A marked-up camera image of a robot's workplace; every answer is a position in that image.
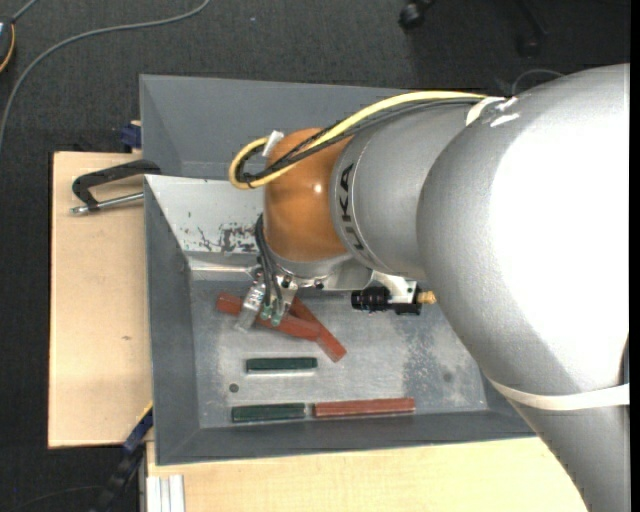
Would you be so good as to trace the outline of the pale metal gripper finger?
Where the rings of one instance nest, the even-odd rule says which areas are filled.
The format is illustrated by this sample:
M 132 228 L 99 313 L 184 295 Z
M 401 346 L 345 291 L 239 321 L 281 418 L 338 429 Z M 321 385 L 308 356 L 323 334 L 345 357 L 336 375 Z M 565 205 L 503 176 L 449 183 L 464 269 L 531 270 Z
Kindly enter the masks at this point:
M 246 332 L 253 326 L 262 309 L 264 294 L 265 286 L 263 284 L 251 286 L 241 302 L 240 312 L 235 323 L 236 330 Z

